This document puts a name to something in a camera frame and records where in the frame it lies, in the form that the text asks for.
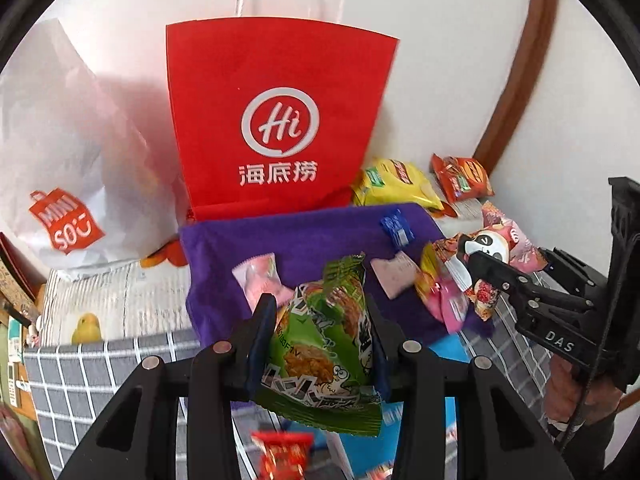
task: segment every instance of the purple cloth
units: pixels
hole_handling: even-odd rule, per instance
[[[382,315],[397,322],[408,338],[424,344],[446,336],[444,325],[427,311],[413,287],[389,300],[371,269],[372,258],[394,257],[391,238],[380,226],[380,219],[396,208],[415,235],[404,252],[419,264],[424,245],[443,236],[428,213],[412,203],[208,221],[181,229],[180,241],[191,266],[187,311],[201,345],[229,337],[238,321],[251,317],[231,269],[266,253],[275,253],[282,283],[295,288],[321,279],[328,261],[363,251],[367,255],[364,289],[372,294]],[[470,309],[465,327],[489,336],[493,326],[483,323]]]

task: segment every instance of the brown door frame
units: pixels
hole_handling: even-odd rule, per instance
[[[542,71],[557,9],[558,0],[529,1],[529,12],[507,84],[474,153],[474,158],[489,174],[498,164],[527,108]]]

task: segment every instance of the white paper bag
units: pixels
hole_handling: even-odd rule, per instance
[[[0,74],[0,154],[0,216],[49,267],[143,258],[177,232],[145,140],[58,20],[36,24]]]

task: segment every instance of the yellow bird figurine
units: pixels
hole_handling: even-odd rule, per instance
[[[71,344],[95,343],[102,341],[100,321],[95,314],[84,314],[78,320],[78,326],[71,336]]]

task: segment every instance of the red paper bag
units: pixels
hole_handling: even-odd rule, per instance
[[[180,160],[198,220],[351,199],[398,40],[293,18],[166,30]]]

